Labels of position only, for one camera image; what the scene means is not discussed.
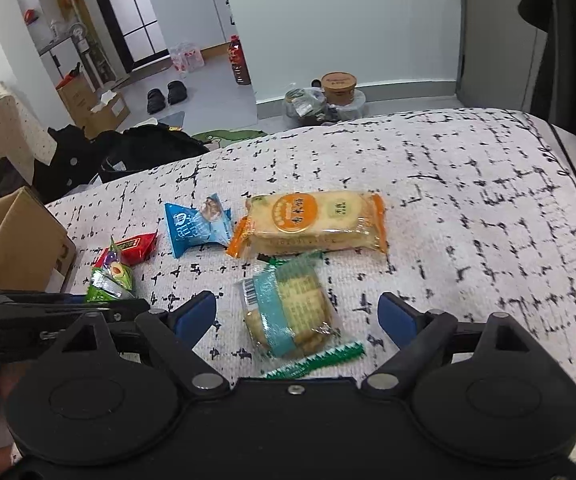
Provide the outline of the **bright green snack packet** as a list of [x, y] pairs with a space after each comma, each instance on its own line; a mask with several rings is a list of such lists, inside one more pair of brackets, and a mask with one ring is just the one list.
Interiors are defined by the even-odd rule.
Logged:
[[86, 302], [134, 299], [132, 268], [124, 261], [122, 252], [112, 240], [106, 252], [92, 267]]

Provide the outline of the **red candy bar wrapper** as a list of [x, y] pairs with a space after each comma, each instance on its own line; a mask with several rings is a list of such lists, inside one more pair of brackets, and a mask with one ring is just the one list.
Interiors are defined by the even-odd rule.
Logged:
[[158, 233], [138, 234], [124, 240], [119, 240], [114, 244], [119, 249], [123, 261], [128, 266], [147, 261], [157, 248]]

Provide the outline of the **light blue snack packet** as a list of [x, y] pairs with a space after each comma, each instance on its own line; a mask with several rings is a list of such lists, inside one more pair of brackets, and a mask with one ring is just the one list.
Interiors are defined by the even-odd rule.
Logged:
[[234, 234], [230, 210], [222, 206], [218, 194], [208, 196], [198, 209], [166, 203], [164, 213], [175, 258], [205, 244], [228, 247]]

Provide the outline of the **teal biscuit pack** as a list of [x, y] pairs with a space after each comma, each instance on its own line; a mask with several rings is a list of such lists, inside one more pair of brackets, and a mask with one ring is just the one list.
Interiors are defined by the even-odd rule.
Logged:
[[365, 356], [344, 330], [320, 279], [320, 252], [271, 257], [238, 288], [242, 318], [265, 379], [300, 379]]

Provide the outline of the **brown cardboard box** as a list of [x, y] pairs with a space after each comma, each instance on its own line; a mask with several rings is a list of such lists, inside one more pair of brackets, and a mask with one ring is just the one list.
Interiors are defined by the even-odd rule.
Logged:
[[61, 292], [75, 254], [66, 228], [27, 188], [0, 198], [0, 289]]

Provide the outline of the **orange rice cracker pack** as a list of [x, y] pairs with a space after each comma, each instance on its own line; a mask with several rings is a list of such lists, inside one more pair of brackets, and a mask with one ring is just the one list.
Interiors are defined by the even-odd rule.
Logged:
[[257, 195], [246, 203], [226, 254], [284, 256], [302, 252], [388, 249], [386, 207], [380, 195], [327, 191]]

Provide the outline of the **black clothes pile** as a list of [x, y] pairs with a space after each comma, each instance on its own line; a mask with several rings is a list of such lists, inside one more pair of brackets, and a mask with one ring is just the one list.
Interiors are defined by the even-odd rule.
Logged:
[[94, 178], [108, 183], [209, 151], [183, 130], [166, 124], [146, 124], [123, 132], [106, 130], [94, 139], [75, 126], [48, 133], [57, 142], [56, 152], [49, 164], [34, 162], [32, 182], [45, 203]]

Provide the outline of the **left black slipper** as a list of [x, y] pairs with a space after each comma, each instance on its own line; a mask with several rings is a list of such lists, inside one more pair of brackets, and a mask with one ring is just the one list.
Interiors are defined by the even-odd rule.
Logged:
[[166, 108], [166, 97], [158, 88], [154, 88], [147, 93], [147, 113], [154, 115]]

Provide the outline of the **black slipper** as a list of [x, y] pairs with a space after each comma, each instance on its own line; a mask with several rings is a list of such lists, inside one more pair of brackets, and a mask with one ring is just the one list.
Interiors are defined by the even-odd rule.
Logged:
[[187, 97], [187, 88], [180, 80], [172, 80], [168, 83], [168, 96], [166, 100], [170, 105], [184, 102]]
[[158, 88], [154, 88], [147, 93], [147, 113], [154, 115], [166, 108], [166, 97]]

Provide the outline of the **floor cardboard box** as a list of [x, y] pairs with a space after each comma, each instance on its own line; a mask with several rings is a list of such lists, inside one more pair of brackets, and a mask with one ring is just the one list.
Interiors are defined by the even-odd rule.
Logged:
[[81, 74], [67, 76], [56, 90], [74, 124], [88, 140], [104, 131], [117, 131], [131, 114], [120, 92], [109, 90], [98, 96]]

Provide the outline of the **right black slipper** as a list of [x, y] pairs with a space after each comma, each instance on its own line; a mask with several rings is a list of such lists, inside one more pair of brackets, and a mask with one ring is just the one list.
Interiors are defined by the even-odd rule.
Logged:
[[187, 88], [180, 80], [172, 80], [168, 83], [168, 96], [166, 100], [170, 105], [184, 102], [187, 97]]

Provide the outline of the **grey plastic bag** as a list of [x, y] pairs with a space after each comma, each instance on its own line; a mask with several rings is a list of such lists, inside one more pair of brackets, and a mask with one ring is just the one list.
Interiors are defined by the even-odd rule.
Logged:
[[290, 89], [282, 100], [282, 114], [302, 126], [360, 119], [365, 107], [366, 97], [360, 90], [354, 91], [353, 100], [346, 105], [329, 103], [323, 90], [317, 87]]

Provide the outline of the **brown lidded paper bucket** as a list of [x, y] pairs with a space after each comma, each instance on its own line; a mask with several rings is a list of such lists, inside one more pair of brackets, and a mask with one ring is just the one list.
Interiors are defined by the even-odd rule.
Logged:
[[332, 105], [346, 106], [354, 100], [356, 78], [346, 72], [331, 72], [320, 80], [326, 100]]

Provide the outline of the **red oil bottle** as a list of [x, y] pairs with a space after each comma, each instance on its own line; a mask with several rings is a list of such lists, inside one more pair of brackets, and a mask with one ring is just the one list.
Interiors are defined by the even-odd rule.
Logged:
[[232, 68], [236, 82], [242, 86], [251, 84], [244, 51], [242, 50], [242, 45], [237, 35], [230, 37], [230, 42], [228, 43], [228, 58], [230, 59], [230, 67]]

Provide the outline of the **white kitchen cabinet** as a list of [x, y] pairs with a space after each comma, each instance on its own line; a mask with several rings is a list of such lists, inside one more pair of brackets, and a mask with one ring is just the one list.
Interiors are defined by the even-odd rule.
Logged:
[[200, 49], [228, 44], [236, 36], [230, 0], [149, 0], [166, 50], [183, 42]]

